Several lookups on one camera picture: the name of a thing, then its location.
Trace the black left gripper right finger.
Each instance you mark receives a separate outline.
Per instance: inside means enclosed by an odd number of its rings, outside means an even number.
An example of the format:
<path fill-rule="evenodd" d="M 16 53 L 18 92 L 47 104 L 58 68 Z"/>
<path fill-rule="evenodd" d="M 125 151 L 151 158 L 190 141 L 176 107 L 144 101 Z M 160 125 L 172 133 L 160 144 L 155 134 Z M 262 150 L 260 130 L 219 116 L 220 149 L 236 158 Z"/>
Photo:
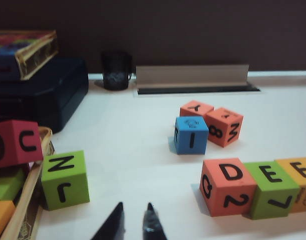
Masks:
<path fill-rule="evenodd" d="M 155 212 L 152 203 L 148 203 L 147 210 L 143 218 L 143 239 L 144 240 L 166 240 L 163 227 L 160 223 L 159 217 Z"/>

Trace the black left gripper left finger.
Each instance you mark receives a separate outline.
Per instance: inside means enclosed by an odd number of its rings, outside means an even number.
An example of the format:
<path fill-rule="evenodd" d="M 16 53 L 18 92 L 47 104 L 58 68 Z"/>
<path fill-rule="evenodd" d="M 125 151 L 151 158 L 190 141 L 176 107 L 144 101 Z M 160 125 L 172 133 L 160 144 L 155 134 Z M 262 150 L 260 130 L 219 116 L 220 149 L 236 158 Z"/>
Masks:
<path fill-rule="evenodd" d="M 124 233 L 124 208 L 123 202 L 119 202 L 91 239 L 123 240 Z"/>

